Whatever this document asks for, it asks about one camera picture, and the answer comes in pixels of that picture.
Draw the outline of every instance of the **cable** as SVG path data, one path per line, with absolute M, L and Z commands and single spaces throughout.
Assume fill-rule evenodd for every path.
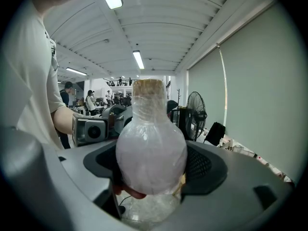
M 127 198 L 129 198 L 131 196 L 126 197 L 125 199 L 122 200 L 122 202 L 119 204 L 119 206 L 121 206 L 121 204 L 123 203 L 124 200 L 126 200 Z

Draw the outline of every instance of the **white t-shirt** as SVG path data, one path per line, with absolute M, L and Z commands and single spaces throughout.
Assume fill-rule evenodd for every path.
M 17 129 L 32 134 L 41 143 L 63 149 L 51 113 L 65 107 L 65 104 L 59 93 L 56 67 L 51 64 L 54 52 L 50 38 L 32 0 L 25 0 L 21 5 L 8 27 L 0 52 L 5 62 L 5 66 L 1 67 L 4 70 L 11 68 L 7 72 L 15 73 L 28 88 L 12 93 L 12 96 L 18 99 L 23 93 L 32 92 L 32 96 L 25 102 Z
M 96 102 L 96 99 L 93 96 L 87 97 L 86 99 L 87 99 L 86 105 L 87 105 L 88 110 L 95 110 L 94 104 Z

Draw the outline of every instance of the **plastic bottle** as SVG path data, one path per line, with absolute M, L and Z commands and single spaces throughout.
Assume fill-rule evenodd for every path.
M 124 182 L 144 194 L 172 193 L 185 170 L 187 147 L 181 130 L 167 116 L 163 81 L 135 81 L 132 109 L 133 119 L 116 145 Z

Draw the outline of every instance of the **electric fan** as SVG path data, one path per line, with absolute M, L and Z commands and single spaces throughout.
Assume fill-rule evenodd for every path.
M 201 135 L 206 118 L 204 101 L 200 94 L 194 91 L 188 97 L 185 116 L 186 132 L 190 140 L 196 141 Z

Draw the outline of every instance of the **hand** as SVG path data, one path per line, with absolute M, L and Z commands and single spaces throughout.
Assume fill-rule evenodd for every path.
M 113 190 L 114 190 L 116 195 L 120 195 L 122 193 L 122 190 L 124 190 L 136 199 L 143 199 L 143 198 L 146 197 L 146 194 L 137 192 L 137 191 L 131 189 L 129 186 L 125 185 L 125 184 L 123 184 L 122 186 L 113 185 Z

